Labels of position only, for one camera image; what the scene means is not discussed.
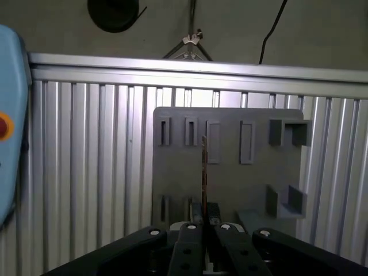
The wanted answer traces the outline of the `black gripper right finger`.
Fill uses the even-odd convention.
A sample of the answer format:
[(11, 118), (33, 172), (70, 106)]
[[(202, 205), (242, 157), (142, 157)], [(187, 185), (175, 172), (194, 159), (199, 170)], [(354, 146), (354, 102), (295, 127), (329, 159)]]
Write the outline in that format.
[(206, 205), (215, 261), (230, 275), (367, 275), (367, 267), (272, 228), (249, 234), (221, 221), (217, 203)]

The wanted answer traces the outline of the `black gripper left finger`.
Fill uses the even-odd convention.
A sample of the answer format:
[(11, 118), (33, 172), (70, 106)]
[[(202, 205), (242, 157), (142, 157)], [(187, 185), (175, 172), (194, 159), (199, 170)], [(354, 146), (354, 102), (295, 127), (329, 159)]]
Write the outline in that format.
[(169, 230), (145, 227), (61, 265), (47, 275), (202, 275), (206, 206), (190, 204), (190, 220)]

